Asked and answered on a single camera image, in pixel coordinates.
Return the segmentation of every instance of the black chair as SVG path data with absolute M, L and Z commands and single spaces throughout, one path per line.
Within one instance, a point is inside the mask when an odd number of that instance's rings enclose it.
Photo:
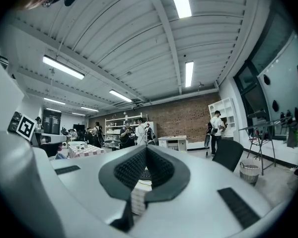
M 244 147 L 240 143 L 222 139 L 212 160 L 234 172 L 243 151 Z

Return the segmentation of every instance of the shelving unit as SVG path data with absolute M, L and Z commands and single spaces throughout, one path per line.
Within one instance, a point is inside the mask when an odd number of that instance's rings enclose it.
M 225 131 L 222 132 L 222 137 L 233 137 L 238 142 L 238 124 L 232 99 L 226 98 L 210 104 L 209 111 L 211 118 L 214 117 L 216 110 L 220 111 L 220 118 L 226 127 Z
M 120 149 L 119 142 L 120 142 L 120 129 L 124 127 L 124 123 L 127 120 L 133 120 L 133 124 L 130 126 L 138 126 L 137 120 L 138 118 L 145 118 L 148 119 L 147 116 L 143 116 L 143 113 L 140 113 L 139 116 L 129 117 L 125 115 L 124 118 L 116 118 L 116 119 L 105 119 L 105 141 L 110 140 L 110 143 L 105 143 L 106 147 Z

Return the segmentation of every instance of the mesh backrest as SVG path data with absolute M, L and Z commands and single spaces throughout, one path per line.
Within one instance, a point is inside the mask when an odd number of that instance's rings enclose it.
M 126 187 L 133 190 L 145 168 L 146 148 L 118 165 L 114 170 L 114 175 Z
M 233 140 L 222 139 L 218 142 L 218 149 L 213 161 L 220 163 L 224 167 L 234 172 L 240 157 L 244 151 L 243 146 Z
M 174 174 L 173 164 L 151 149 L 147 149 L 147 167 L 153 189 L 167 182 Z

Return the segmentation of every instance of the trash can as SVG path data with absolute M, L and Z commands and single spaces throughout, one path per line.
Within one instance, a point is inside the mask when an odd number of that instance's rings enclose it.
M 260 166 L 260 161 L 255 158 L 242 160 L 239 163 L 239 176 L 246 182 L 255 186 L 260 174 Z

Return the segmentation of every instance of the jeans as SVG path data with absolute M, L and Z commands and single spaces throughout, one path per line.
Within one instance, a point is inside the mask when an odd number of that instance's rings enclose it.
M 98 136 L 97 135 L 94 135 L 94 146 L 96 146 L 98 148 L 101 148 L 101 145 L 98 141 Z
M 212 140 L 211 140 L 212 155 L 215 155 L 215 143 L 217 143 L 219 146 L 219 142 L 221 139 L 222 139 L 222 136 L 212 136 Z

